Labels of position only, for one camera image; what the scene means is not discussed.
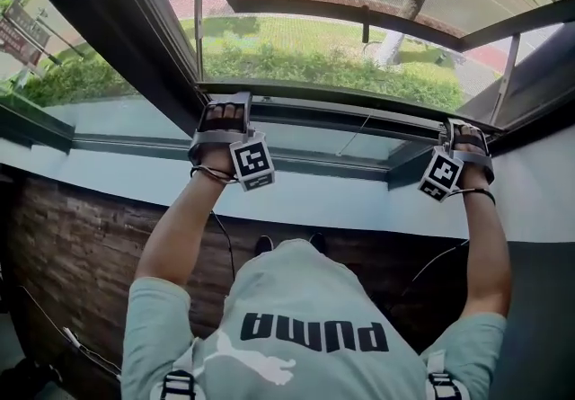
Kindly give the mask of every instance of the lawn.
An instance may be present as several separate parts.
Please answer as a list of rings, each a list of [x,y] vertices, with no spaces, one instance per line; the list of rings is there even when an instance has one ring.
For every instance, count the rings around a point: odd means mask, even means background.
[[[181,25],[194,46],[194,21],[183,20]],[[221,53],[224,46],[233,46],[244,53],[255,53],[263,44],[276,49],[301,52],[305,55],[319,52],[329,54],[341,50],[349,60],[361,62],[364,44],[362,28],[357,25],[324,20],[275,17],[212,17],[204,20],[204,57]],[[385,38],[382,30],[370,29],[371,41]],[[441,66],[436,64],[441,50],[423,43],[405,39],[399,61],[405,73],[439,82],[458,84],[454,65],[447,57]]]

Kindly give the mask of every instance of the man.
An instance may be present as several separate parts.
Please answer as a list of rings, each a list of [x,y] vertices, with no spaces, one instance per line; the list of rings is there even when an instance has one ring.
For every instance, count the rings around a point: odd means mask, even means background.
[[[222,115],[242,118],[243,109],[211,106],[207,120]],[[463,127],[461,133],[474,131]],[[482,152],[470,144],[458,148]],[[206,151],[202,164],[233,172],[229,149]],[[462,177],[464,188],[489,188],[479,167],[467,165]],[[505,235],[486,194],[463,196],[470,237],[463,313],[418,356],[356,276],[305,240],[270,251],[271,242],[263,237],[260,254],[238,272],[219,329],[206,341],[195,338],[188,320],[190,296],[182,287],[224,188],[213,175],[194,173],[147,241],[129,295],[121,376],[125,399],[147,399],[151,391],[159,398],[177,359],[190,364],[198,399],[423,399],[426,363],[438,351],[445,351],[446,372],[472,400],[487,398],[511,286]],[[324,251],[322,239],[315,240]]]

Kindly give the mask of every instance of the street sign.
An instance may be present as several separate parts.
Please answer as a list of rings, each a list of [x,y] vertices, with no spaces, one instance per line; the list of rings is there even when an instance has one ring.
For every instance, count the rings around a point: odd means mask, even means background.
[[[27,67],[38,65],[41,55],[5,18],[0,19],[0,50]]]
[[[50,35],[26,13],[18,2],[14,0],[4,12],[4,16],[18,26],[20,30],[34,40],[40,47],[43,49],[46,47]]]

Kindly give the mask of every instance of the hedge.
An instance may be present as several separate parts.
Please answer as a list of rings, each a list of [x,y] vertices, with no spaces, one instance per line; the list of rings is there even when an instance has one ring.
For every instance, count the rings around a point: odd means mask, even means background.
[[[350,61],[340,50],[322,53],[286,52],[270,44],[256,53],[225,46],[220,54],[205,54],[209,76],[222,79],[257,78],[308,82],[398,96],[413,102],[454,111],[463,103],[458,84],[436,82],[405,73],[379,69],[371,60]]]
[[[44,78],[30,78],[18,93],[45,107],[137,91],[102,59],[75,59],[61,67],[53,66]]]
[[[350,61],[338,50],[327,55],[309,55],[277,50],[267,44],[255,53],[246,53],[226,46],[221,53],[206,54],[204,66],[209,76],[218,79],[258,78],[334,85],[384,93],[449,111],[463,102],[458,84],[384,71],[371,61]],[[52,67],[43,79],[31,78],[19,93],[45,107],[137,91],[105,61],[94,59]]]

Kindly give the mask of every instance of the white wall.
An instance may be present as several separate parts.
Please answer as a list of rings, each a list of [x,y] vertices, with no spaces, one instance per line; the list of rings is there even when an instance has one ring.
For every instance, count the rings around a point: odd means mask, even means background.
[[[509,240],[575,241],[575,127],[495,159],[492,190]],[[142,156],[0,140],[0,162],[48,178],[134,200],[170,205],[189,180],[190,164]],[[277,173],[277,182],[250,193],[231,186],[218,214],[319,227],[466,237],[461,198],[439,205],[416,185],[387,191],[382,182]]]
[[[491,190],[509,240],[575,241],[575,127],[494,159]],[[467,236],[463,202],[442,205],[417,185],[389,192],[390,230],[427,236]]]
[[[0,139],[0,161],[31,173],[88,189],[168,206],[190,180],[190,163],[43,146],[31,149]],[[257,191],[226,188],[220,215],[308,226],[386,229],[384,182],[276,172],[276,182]]]

